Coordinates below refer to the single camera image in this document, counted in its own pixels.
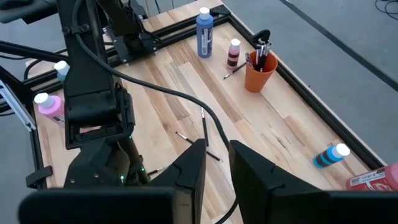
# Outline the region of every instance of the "wooden tabletop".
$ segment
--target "wooden tabletop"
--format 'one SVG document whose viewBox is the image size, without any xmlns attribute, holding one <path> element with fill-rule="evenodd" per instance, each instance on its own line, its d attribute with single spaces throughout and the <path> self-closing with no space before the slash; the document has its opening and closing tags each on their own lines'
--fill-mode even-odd
<svg viewBox="0 0 398 224">
<path fill-rule="evenodd" d="M 151 17 L 144 22 L 156 30 L 198 14 L 199 8 L 222 4 L 219 0 L 201 0 Z M 317 169 L 312 159 L 328 146 L 341 142 L 317 114 L 304 103 L 278 74 L 274 73 L 261 93 L 246 91 L 244 71 L 223 80 L 230 40 L 242 40 L 242 52 L 253 48 L 230 24 L 213 31 L 213 56 L 197 56 L 196 37 L 191 37 L 158 51 L 144 60 L 121 65 L 117 70 L 132 77 L 188 93 L 209 105 L 219 117 L 229 139 L 237 139 L 276 163 L 281 168 L 321 189 L 344 189 L 345 181 L 368 168 L 355 154 L 326 169 Z M 244 54 L 239 64 L 244 62 Z M 47 69 L 39 66 L 40 72 Z M 132 96 L 136 127 L 132 134 L 147 170 L 171 164 L 189 143 L 179 138 L 179 131 L 190 139 L 203 138 L 200 107 L 176 96 L 150 90 L 123 81 Z M 60 90 L 54 94 L 63 96 Z M 230 208 L 235 198 L 231 183 L 228 152 L 211 118 L 208 121 L 208 150 L 222 161 L 207 158 L 202 223 L 214 223 Z M 65 149 L 65 133 L 55 123 L 37 112 L 37 126 L 44 166 L 53 167 L 48 187 L 62 187 L 68 165 L 79 149 Z M 230 223 L 241 223 L 235 212 Z"/>
</svg>

